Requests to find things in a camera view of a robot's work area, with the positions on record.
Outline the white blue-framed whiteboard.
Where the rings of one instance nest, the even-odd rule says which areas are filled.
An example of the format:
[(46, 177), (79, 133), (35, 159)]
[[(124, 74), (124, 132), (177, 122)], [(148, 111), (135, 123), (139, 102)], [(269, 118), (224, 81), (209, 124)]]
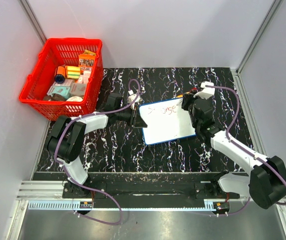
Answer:
[(147, 124), (142, 128), (146, 145), (196, 136), (189, 113), (181, 107), (182, 100), (172, 98), (139, 107), (140, 116)]

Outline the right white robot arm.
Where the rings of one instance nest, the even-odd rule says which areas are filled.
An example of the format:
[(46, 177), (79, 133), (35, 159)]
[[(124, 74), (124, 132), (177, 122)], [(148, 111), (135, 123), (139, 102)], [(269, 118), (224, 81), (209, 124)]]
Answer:
[(286, 206), (286, 167), (277, 156), (267, 157), (242, 144), (212, 118), (209, 100), (192, 92), (183, 94), (181, 107), (187, 111), (197, 138), (239, 165), (245, 175), (221, 173), (210, 186), (221, 198), (235, 193), (251, 198), (259, 207)]

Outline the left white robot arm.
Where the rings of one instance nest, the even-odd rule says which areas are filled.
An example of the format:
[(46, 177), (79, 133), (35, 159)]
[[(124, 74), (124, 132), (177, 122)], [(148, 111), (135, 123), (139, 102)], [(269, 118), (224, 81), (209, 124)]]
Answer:
[(91, 192), (91, 186), (86, 182), (88, 173), (80, 160), (84, 136), (109, 127), (116, 121), (123, 121), (133, 128), (147, 128), (147, 123), (138, 110), (141, 100), (139, 95), (132, 91), (129, 94), (129, 103), (126, 106), (122, 106), (121, 95), (112, 93), (101, 111), (78, 117), (59, 116), (46, 139), (47, 151), (64, 168), (68, 181), (75, 184), (74, 193), (81, 198), (87, 197)]

